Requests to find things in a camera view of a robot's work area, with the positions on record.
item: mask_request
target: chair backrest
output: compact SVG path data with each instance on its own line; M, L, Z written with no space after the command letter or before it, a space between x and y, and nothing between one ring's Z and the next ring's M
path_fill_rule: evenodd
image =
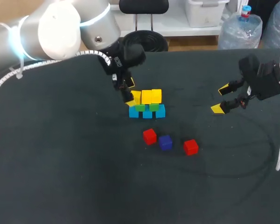
M120 0L119 8L125 14L163 14L169 9L168 0Z

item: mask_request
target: yellow cube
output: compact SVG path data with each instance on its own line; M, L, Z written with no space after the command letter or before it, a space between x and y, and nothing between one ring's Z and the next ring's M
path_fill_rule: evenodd
M152 104L160 104L162 102L162 90L151 90Z
M133 99L132 101L126 102L126 104L129 105L129 106L135 106L136 101Z
M151 90L142 90L142 104L151 104L152 94Z
M141 91L132 90L132 95L134 96L134 100L136 101L136 105L141 104Z

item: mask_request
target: robotic arm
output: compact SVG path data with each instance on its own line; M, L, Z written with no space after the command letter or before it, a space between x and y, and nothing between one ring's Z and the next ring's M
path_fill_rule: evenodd
M239 61L239 70L242 75L240 80L231 81L218 90L225 95L241 88L238 97L212 106L214 113L226 114L239 106L246 109L254 97L264 100L280 94L280 63L270 61L261 64L255 55L249 55ZM280 149L276 170L280 170Z
M19 61L23 68L27 61L74 57L82 40L88 53L100 56L124 102L133 105L129 88L134 82L128 69L142 64L145 53L140 45L121 45L110 8L107 0L46 0L31 15L0 23L0 72Z

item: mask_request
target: dark table surface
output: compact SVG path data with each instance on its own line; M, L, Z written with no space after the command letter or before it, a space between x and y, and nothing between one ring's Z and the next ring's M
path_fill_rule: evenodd
M95 56L0 89L0 224L280 224L280 95L213 115L238 60L280 50L151 53L136 89L163 89L165 119L129 119ZM225 96L232 99L235 93ZM142 132L170 134L174 150ZM185 156L196 139L198 155Z

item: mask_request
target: blue bottle cap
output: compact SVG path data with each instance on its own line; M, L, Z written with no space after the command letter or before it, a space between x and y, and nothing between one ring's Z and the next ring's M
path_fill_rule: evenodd
M243 10L244 12L250 12L252 10L251 6L243 6Z

